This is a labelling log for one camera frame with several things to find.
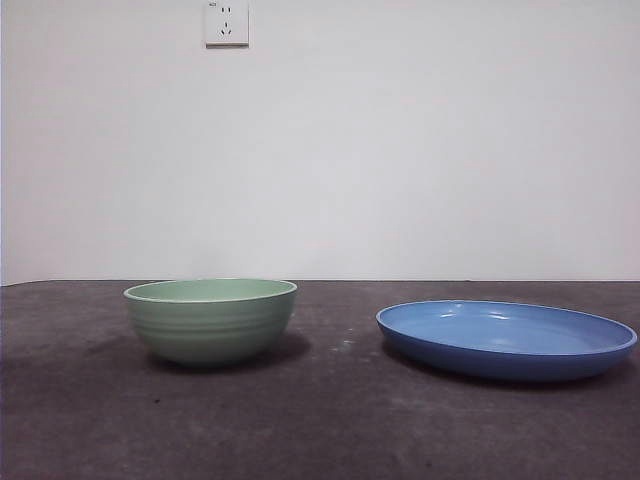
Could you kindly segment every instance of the ceramic bowl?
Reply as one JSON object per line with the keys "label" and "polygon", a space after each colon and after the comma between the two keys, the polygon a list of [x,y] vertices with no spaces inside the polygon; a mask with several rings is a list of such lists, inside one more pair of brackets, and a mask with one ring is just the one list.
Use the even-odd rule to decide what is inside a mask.
{"label": "ceramic bowl", "polygon": [[279,280],[219,278],[149,283],[124,296],[133,328],[152,352],[205,366],[269,347],[287,326],[296,290]]}

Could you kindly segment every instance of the bowl rim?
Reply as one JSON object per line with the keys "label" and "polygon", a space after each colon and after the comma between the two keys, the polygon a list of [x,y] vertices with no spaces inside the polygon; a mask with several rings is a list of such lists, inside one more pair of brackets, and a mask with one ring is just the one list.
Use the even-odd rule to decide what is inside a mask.
{"label": "bowl rim", "polygon": [[[288,290],[279,293],[272,293],[268,295],[254,295],[247,297],[239,297],[239,298],[220,298],[220,299],[207,299],[207,300],[179,300],[179,299],[171,299],[171,298],[148,298],[148,297],[140,297],[135,295],[133,291],[138,288],[148,287],[150,285],[161,285],[165,283],[186,283],[186,282],[202,282],[202,281],[211,281],[211,280],[251,280],[251,281],[262,281],[262,282],[271,282],[271,283],[281,283],[289,286]],[[184,279],[184,280],[163,280],[160,282],[149,282],[143,283],[140,285],[134,285],[133,287],[127,288],[122,294],[130,299],[130,300],[138,300],[141,302],[151,302],[151,303],[177,303],[177,304],[207,304],[207,303],[229,303],[229,302],[246,302],[251,300],[260,300],[264,298],[272,298],[279,297],[281,295],[288,295],[290,293],[298,290],[298,285],[293,282],[289,282],[287,280],[272,280],[269,278],[245,278],[245,277],[215,277],[215,278],[192,278],[192,279]]]}
{"label": "bowl rim", "polygon": [[[495,305],[517,305],[517,306],[522,306],[522,307],[535,307],[535,308],[539,308],[539,309],[544,309],[544,310],[555,310],[555,311],[560,311],[560,312],[569,312],[569,313],[574,313],[574,314],[579,314],[579,315],[584,315],[584,316],[588,316],[588,317],[592,317],[595,318],[597,320],[600,321],[604,321],[606,323],[609,324],[614,324],[617,327],[621,327],[623,330],[626,330],[628,333],[631,334],[631,338],[630,340],[628,340],[625,343],[613,346],[613,347],[604,347],[604,348],[597,348],[597,349],[591,349],[591,350],[585,350],[582,352],[568,352],[568,353],[550,353],[550,352],[515,352],[515,351],[509,351],[509,350],[498,350],[498,349],[488,349],[488,348],[475,348],[475,347],[470,347],[468,345],[459,345],[459,344],[455,344],[455,343],[449,343],[449,342],[436,342],[434,340],[427,340],[427,339],[421,339],[421,338],[417,338],[414,337],[412,335],[409,335],[407,333],[401,332],[398,329],[392,327],[391,325],[389,325],[382,317],[384,316],[384,314],[392,309],[395,308],[402,308],[402,307],[406,307],[409,305],[416,305],[416,304],[432,304],[432,303],[491,303],[491,304],[495,304]],[[402,337],[405,338],[409,338],[409,339],[413,339],[413,340],[417,340],[419,342],[423,342],[423,343],[430,343],[430,344],[434,344],[434,345],[441,345],[441,346],[445,346],[445,347],[451,347],[451,348],[457,348],[457,349],[461,349],[461,350],[470,350],[470,351],[474,351],[474,352],[482,352],[482,353],[493,353],[493,354],[503,354],[503,355],[517,355],[517,356],[544,356],[544,357],[579,357],[579,356],[586,356],[586,355],[600,355],[603,353],[613,353],[613,352],[617,352],[620,350],[625,350],[628,348],[633,347],[637,341],[638,341],[638,335],[636,334],[635,330],[633,328],[631,328],[628,325],[625,325],[622,322],[618,322],[616,320],[612,320],[611,318],[607,318],[607,317],[603,317],[601,315],[595,315],[593,313],[587,313],[587,312],[581,312],[579,310],[571,310],[568,308],[560,308],[560,307],[552,307],[549,305],[536,305],[536,304],[532,304],[532,303],[518,303],[518,302],[501,302],[501,301],[494,301],[494,300],[421,300],[421,301],[416,301],[416,302],[405,302],[405,303],[399,303],[397,305],[390,305],[388,307],[383,308],[382,310],[380,310],[377,314],[376,314],[376,322],[378,323],[378,325],[383,328],[383,329],[387,329],[391,332],[394,332],[397,335],[400,335]]]}

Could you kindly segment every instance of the plate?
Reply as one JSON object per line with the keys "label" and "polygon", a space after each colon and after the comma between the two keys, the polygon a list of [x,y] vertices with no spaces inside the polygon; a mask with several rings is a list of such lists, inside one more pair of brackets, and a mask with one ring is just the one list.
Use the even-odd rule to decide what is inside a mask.
{"label": "plate", "polygon": [[637,342],[622,323],[521,303],[441,300],[378,312],[391,346],[429,365],[486,378],[550,382],[604,372]]}

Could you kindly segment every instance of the wall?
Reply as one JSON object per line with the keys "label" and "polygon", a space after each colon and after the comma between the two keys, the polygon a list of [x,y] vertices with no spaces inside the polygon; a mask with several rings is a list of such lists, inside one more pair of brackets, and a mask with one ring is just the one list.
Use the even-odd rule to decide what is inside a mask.
{"label": "wall", "polygon": [[640,2],[4,0],[3,276],[640,280]]}

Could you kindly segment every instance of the wall socket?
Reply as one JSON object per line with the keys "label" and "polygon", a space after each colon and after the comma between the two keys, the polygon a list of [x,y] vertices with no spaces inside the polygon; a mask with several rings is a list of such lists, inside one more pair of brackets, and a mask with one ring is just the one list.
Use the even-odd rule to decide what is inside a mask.
{"label": "wall socket", "polygon": [[209,0],[204,7],[207,47],[249,45],[249,1]]}

